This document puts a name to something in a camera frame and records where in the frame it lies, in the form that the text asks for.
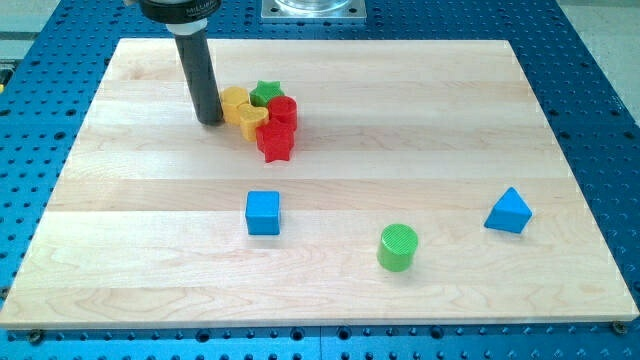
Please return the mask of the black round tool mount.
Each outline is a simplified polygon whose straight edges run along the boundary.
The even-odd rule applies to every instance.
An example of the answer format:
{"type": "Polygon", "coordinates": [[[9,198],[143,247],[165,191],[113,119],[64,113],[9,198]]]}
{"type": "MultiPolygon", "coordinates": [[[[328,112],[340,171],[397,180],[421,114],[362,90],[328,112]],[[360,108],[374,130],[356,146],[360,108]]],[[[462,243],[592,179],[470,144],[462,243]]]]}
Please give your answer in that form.
{"type": "Polygon", "coordinates": [[[187,24],[206,20],[222,4],[221,0],[124,0],[125,6],[137,4],[142,14],[163,24],[187,24]]]}

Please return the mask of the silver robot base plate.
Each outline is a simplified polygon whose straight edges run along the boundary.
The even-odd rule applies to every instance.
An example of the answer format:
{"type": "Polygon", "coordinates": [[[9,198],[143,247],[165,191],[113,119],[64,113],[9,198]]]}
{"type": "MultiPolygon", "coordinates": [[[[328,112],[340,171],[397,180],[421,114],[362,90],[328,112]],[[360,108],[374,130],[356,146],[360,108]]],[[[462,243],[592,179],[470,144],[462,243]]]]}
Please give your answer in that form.
{"type": "Polygon", "coordinates": [[[263,20],[364,20],[365,0],[261,0],[263,20]]]}

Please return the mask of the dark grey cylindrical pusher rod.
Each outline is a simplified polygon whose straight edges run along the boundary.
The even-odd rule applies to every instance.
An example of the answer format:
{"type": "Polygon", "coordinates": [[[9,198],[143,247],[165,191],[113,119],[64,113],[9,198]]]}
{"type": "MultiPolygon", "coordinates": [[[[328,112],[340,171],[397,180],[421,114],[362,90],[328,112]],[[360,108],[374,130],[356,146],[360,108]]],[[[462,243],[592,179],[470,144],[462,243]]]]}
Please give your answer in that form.
{"type": "Polygon", "coordinates": [[[173,34],[197,120],[220,125],[223,111],[206,35],[207,20],[168,24],[173,34]]]}

